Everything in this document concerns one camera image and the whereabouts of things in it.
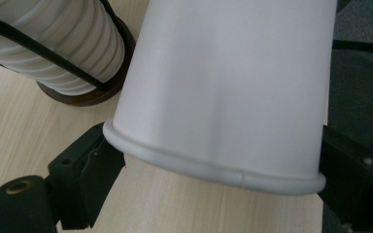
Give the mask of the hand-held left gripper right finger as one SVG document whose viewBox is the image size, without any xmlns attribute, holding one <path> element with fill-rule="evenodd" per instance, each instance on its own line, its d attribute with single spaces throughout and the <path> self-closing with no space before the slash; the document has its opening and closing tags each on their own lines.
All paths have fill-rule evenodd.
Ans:
<svg viewBox="0 0 373 233">
<path fill-rule="evenodd" d="M 373 152 L 326 126 L 320 171 L 326 185 L 319 196 L 353 231 L 373 231 Z"/>
</svg>

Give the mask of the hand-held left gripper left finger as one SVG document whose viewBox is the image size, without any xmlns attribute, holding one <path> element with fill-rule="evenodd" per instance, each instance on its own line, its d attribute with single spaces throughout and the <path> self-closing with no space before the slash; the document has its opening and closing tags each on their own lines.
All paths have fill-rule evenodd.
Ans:
<svg viewBox="0 0 373 233">
<path fill-rule="evenodd" d="M 89 128 L 49 164 L 55 215 L 63 229 L 94 225 L 124 166 L 123 153 L 107 142 L 102 123 Z"/>
</svg>

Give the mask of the white paper cup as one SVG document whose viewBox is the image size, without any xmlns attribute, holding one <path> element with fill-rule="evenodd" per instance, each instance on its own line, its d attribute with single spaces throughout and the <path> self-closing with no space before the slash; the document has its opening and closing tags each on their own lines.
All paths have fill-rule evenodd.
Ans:
<svg viewBox="0 0 373 233">
<path fill-rule="evenodd" d="M 337 0 L 150 0 L 118 150 L 195 178 L 317 193 Z"/>
</svg>

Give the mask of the dark office chair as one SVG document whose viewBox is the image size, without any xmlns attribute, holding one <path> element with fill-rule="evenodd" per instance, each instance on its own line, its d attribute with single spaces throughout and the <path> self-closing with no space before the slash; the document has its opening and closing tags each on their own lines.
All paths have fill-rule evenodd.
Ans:
<svg viewBox="0 0 373 233">
<path fill-rule="evenodd" d="M 373 152 L 373 43 L 333 43 L 328 126 Z"/>
</svg>

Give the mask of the stack of white paper cups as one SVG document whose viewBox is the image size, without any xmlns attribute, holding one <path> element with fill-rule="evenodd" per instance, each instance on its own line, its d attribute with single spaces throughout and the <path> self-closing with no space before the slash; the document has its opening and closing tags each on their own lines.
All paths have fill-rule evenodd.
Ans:
<svg viewBox="0 0 373 233">
<path fill-rule="evenodd" d="M 0 20 L 102 83 L 122 65 L 123 40 L 100 0 L 0 0 Z M 3 36 L 0 64 L 67 96 L 95 89 Z"/>
</svg>

